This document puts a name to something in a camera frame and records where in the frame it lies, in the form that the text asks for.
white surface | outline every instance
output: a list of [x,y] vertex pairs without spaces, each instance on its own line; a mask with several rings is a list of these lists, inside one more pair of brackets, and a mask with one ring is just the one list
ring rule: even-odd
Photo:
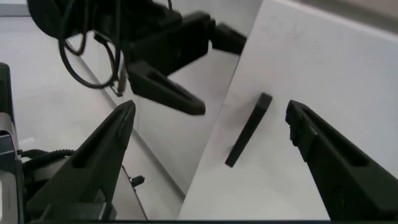
[[[328,219],[289,140],[306,104],[398,176],[398,38],[296,2],[264,0],[181,219]],[[224,164],[261,92],[274,97],[236,165]]]
[[[115,107],[106,93],[88,89],[68,74],[60,60],[56,40],[36,28],[31,18],[1,17],[0,43],[0,62],[11,68],[21,149],[76,149]],[[96,46],[89,43],[83,58],[95,69],[100,66],[96,60],[98,52],[93,48],[95,50]],[[70,60],[83,78],[94,81],[79,60],[73,57]],[[176,218],[182,199],[170,190],[170,183],[157,164],[133,137],[123,164],[130,176],[146,178],[145,183],[138,186],[137,194],[145,195],[143,203],[147,216],[150,219]]]
[[26,0],[0,0],[0,4],[26,4]]
[[[183,15],[206,11],[217,22],[225,22],[248,35],[260,3],[261,0],[173,0],[173,8]],[[236,55],[210,49],[208,55],[169,76],[205,102],[204,116],[188,116],[146,99],[140,101],[138,133],[184,193],[210,137],[238,59]]]

wire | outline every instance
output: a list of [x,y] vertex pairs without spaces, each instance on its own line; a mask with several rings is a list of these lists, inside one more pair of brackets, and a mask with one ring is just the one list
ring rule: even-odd
[[167,2],[169,3],[169,10],[173,11],[173,3],[172,0],[167,0]]
[[88,87],[88,88],[93,88],[93,89],[103,89],[106,88],[110,85],[113,84],[115,80],[118,80],[118,73],[119,73],[119,64],[120,64],[120,58],[121,58],[121,49],[120,49],[120,42],[121,42],[121,0],[116,0],[116,15],[115,15],[115,25],[116,25],[116,40],[115,40],[115,49],[116,49],[116,61],[113,66],[112,70],[112,76],[111,78],[102,84],[92,84],[87,82],[86,80],[82,79],[81,76],[79,76],[76,71],[72,68],[70,65],[70,62],[67,58],[66,52],[65,52],[65,36],[67,32],[67,27],[68,27],[68,22],[70,15],[72,13],[73,5],[75,4],[76,0],[70,0],[66,10],[65,10],[65,15],[61,21],[60,24],[60,33],[58,36],[58,48],[60,51],[60,56],[62,59],[63,64],[65,65],[66,69],[70,73],[70,75],[78,81],[80,84]]
[[86,42],[87,42],[89,15],[90,15],[90,0],[85,0],[84,19],[83,19],[83,37],[81,38],[79,50],[75,50],[67,41],[65,41],[65,43],[64,43],[67,50],[73,55],[81,56],[85,52]]

